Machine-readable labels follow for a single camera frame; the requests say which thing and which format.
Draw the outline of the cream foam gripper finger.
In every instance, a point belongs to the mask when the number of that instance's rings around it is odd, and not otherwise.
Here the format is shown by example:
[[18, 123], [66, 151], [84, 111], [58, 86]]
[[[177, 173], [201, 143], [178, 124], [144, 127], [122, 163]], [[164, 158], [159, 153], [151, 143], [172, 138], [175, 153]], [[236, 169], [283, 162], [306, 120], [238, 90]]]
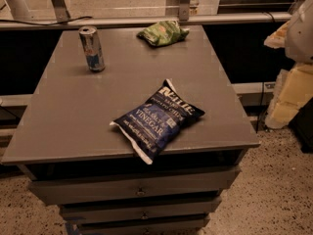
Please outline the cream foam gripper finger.
[[264, 45], [284, 48], [286, 56], [295, 61], [290, 71], [281, 70], [274, 88], [265, 125], [280, 129], [288, 125], [313, 96], [313, 28], [310, 23], [288, 21], [269, 35]]

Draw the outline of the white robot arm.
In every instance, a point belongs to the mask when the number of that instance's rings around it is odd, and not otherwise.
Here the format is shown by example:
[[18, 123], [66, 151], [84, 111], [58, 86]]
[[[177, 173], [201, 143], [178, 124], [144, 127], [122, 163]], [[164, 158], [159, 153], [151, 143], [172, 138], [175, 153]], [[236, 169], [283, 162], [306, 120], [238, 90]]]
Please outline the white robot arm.
[[284, 48], [286, 56], [295, 61], [290, 71], [279, 73], [265, 118], [267, 127], [280, 129], [313, 97], [313, 0], [305, 0], [264, 45]]

